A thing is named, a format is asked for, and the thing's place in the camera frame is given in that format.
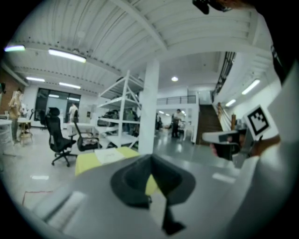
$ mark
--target black office chair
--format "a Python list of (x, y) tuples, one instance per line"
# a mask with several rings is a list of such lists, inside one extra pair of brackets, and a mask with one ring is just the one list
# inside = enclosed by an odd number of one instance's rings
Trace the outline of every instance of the black office chair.
[(67, 148), (71, 148), (73, 144), (76, 143), (75, 140), (73, 140), (73, 136), (76, 134), (70, 135), (69, 139), (65, 139), (62, 136), (61, 128), (60, 128), (60, 118), (58, 115), (60, 114), (60, 111), (57, 108), (50, 108), (48, 115), (45, 117), (45, 122), (48, 128), (48, 131), (50, 133), (49, 138), (49, 144), (50, 148), (55, 152), (55, 157), (58, 155), (56, 159), (52, 161), (52, 165), (54, 165), (54, 162), (60, 158), (65, 158), (67, 164), (66, 166), (69, 167), (70, 163), (67, 160), (67, 156), (75, 156), (71, 154), (70, 151), (67, 151)]
[[(78, 111), (76, 110), (75, 114), (74, 114), (74, 124), (75, 124), (76, 130), (77, 130), (77, 132), (79, 134), (79, 139), (78, 139), (78, 142), (77, 142), (78, 149), (81, 152), (83, 152), (83, 151), (86, 151), (86, 150), (95, 150), (95, 149), (102, 148), (102, 146), (99, 143), (99, 139), (98, 138), (82, 137), (82, 134), (91, 134), (92, 135), (92, 133), (81, 133), (80, 130), (79, 130), (79, 127), (78, 127), (77, 123), (78, 123)], [(96, 140), (97, 143), (96, 144), (88, 143), (88, 141), (90, 141), (90, 140)]]
[(46, 113), (44, 110), (41, 110), (39, 112), (39, 118), (40, 118), (40, 122), (41, 125), (43, 125), (44, 127), (42, 128), (42, 130), (46, 129), (47, 123), (46, 123)]

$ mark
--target white ceiling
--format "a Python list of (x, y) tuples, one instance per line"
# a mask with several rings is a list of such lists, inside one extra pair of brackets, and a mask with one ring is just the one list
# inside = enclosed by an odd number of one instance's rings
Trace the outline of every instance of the white ceiling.
[[(154, 57), (162, 88), (174, 74), (182, 79), (177, 85), (214, 84), (220, 52), (269, 55), (256, 21), (251, 10), (204, 15), (191, 0), (46, 0), (11, 40), (26, 51), (7, 53), (6, 60), (22, 77), (78, 84), (91, 95)], [(49, 48), (77, 49), (86, 63), (50, 56)]]

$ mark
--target pillar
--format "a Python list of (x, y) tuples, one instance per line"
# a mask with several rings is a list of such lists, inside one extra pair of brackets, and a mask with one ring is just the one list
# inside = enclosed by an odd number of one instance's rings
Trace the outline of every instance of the pillar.
[(160, 63), (154, 59), (147, 63), (144, 90), (142, 92), (142, 110), (139, 130), (138, 151), (140, 154), (152, 154), (154, 148), (157, 94)]

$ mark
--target fluorescent light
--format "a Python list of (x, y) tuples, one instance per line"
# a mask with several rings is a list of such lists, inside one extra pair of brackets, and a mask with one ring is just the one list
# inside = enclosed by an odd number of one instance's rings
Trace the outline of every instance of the fluorescent light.
[(229, 101), (225, 106), (229, 107), (231, 106), (233, 103), (235, 103), (235, 99), (232, 99), (231, 101)]
[(68, 87), (76, 88), (76, 89), (81, 89), (81, 86), (74, 85), (74, 84), (67, 84), (67, 83), (62, 83), (62, 82), (59, 82), (59, 84), (63, 85), (63, 86), (68, 86)]
[(17, 46), (9, 46), (5, 47), (4, 51), (18, 51), (18, 50), (25, 50), (25, 47), (23, 45), (17, 45)]
[(53, 98), (59, 98), (59, 95), (49, 95), (49, 97), (53, 97)]
[(35, 78), (35, 77), (26, 77), (27, 80), (34, 80), (34, 81), (40, 81), (40, 82), (45, 82), (44, 79), (40, 79), (40, 78)]
[(69, 97), (68, 99), (69, 99), (69, 100), (73, 100), (73, 101), (80, 101), (79, 99), (72, 98), (72, 97)]
[(78, 62), (82, 62), (85, 63), (86, 62), (86, 58), (81, 57), (81, 56), (77, 56), (75, 54), (71, 54), (68, 52), (64, 52), (64, 51), (60, 51), (60, 50), (53, 50), (53, 49), (49, 49), (49, 54), (53, 55), (53, 56), (61, 56), (64, 58), (68, 58), (74, 61), (78, 61)]
[(242, 95), (246, 95), (249, 91), (251, 91), (254, 87), (256, 87), (261, 81), (259, 79), (255, 79), (252, 84), (242, 92)]

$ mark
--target gray floor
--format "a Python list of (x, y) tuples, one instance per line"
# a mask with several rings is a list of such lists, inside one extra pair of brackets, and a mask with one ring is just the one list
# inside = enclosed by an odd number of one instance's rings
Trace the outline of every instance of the gray floor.
[[(20, 204), (26, 191), (53, 191), (75, 177), (76, 159), (69, 158), (71, 165), (69, 168), (63, 159), (52, 166), (51, 161), (55, 157), (49, 148), (48, 131), (34, 128), (32, 133), (33, 143), (28, 140), (23, 147), (20, 144), (15, 145), (16, 157), (0, 155), (4, 167), (4, 171), (0, 174), (1, 178), (11, 197)], [(157, 133), (154, 152), (206, 165), (231, 167), (228, 161), (213, 156), (209, 147), (193, 145), (190, 137), (186, 141), (172, 139), (167, 130)], [(76, 144), (72, 153), (81, 153)], [(33, 179), (32, 176), (42, 176), (42, 179)]]

